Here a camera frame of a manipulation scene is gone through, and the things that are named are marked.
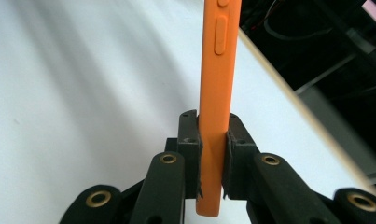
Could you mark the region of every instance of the orange phone case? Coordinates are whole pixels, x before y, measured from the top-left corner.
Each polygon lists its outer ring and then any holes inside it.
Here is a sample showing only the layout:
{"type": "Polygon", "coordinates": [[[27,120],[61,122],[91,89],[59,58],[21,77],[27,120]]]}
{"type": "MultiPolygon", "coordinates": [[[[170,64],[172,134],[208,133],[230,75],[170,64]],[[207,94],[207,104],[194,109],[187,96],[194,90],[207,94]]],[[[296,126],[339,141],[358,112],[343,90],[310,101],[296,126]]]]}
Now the orange phone case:
{"type": "Polygon", "coordinates": [[[196,212],[207,217],[219,214],[240,10],[241,0],[204,3],[199,115],[203,198],[199,197],[196,212]]]}

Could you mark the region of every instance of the black plastic part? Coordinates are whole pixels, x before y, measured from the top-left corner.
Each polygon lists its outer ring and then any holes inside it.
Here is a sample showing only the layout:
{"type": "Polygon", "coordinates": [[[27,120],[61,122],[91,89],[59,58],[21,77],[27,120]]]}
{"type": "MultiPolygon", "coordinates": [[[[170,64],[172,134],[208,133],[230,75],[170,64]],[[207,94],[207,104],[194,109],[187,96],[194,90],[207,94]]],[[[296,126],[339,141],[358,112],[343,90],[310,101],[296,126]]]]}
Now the black plastic part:
{"type": "Polygon", "coordinates": [[[184,157],[176,152],[163,152],[153,158],[132,212],[130,224],[184,222],[184,168],[184,157]]]}
{"type": "MultiPolygon", "coordinates": [[[[68,210],[63,215],[61,224],[127,224],[135,206],[135,201],[142,187],[143,181],[135,184],[129,189],[120,193],[114,187],[97,185],[86,189],[77,196],[68,210]],[[95,192],[107,191],[110,199],[102,206],[90,207],[87,205],[88,198],[95,192]]],[[[99,201],[104,199],[104,195],[97,196],[99,201]]]]}
{"type": "Polygon", "coordinates": [[[164,151],[174,151],[176,152],[178,148],[178,139],[177,138],[167,138],[165,142],[164,151]]]}
{"type": "Polygon", "coordinates": [[[376,224],[376,197],[361,189],[339,189],[334,203],[343,223],[376,224]]]}
{"type": "Polygon", "coordinates": [[[177,152],[186,161],[186,199],[196,199],[201,192],[200,162],[202,143],[197,126],[197,111],[189,110],[179,116],[177,152]]]}
{"type": "Polygon", "coordinates": [[[247,200],[251,187],[251,172],[248,163],[259,153],[249,132],[241,120],[230,114],[228,145],[225,152],[222,186],[224,197],[232,200],[247,200]]]}
{"type": "Polygon", "coordinates": [[[251,170],[276,223],[340,223],[283,158],[259,153],[251,170]]]}
{"type": "Polygon", "coordinates": [[[258,205],[252,201],[246,201],[246,212],[248,213],[249,220],[254,224],[275,224],[274,218],[269,208],[265,205],[258,205]]]}

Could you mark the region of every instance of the white backdrop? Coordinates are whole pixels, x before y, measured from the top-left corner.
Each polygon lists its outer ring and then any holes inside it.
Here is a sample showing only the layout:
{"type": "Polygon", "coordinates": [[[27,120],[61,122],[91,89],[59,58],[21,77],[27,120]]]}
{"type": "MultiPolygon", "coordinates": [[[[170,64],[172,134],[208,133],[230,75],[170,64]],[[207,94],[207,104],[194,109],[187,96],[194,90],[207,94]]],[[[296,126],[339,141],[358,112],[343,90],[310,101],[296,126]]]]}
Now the white backdrop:
{"type": "MultiPolygon", "coordinates": [[[[143,179],[199,106],[202,0],[0,0],[0,223],[58,223],[84,189],[143,179]]],[[[363,187],[239,41],[232,112],[315,190],[363,187]]],[[[244,202],[218,218],[248,223],[244,202]]]]}

